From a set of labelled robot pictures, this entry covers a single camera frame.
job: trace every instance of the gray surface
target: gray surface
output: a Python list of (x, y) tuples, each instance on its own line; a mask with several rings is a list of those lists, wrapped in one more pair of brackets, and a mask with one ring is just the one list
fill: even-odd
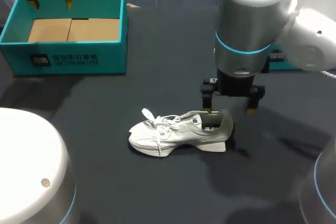
[(266, 96), (255, 116), (232, 110), (235, 152), (175, 150), (163, 159), (133, 152), (128, 129), (154, 115), (201, 109), (200, 84), (215, 77), (216, 9), (130, 10), (125, 76), (12, 79), (0, 60), (0, 106), (37, 113), (66, 141), (78, 181), (81, 224), (301, 224), (298, 191), (317, 152), (336, 133), (336, 81), (313, 73), (261, 74)]

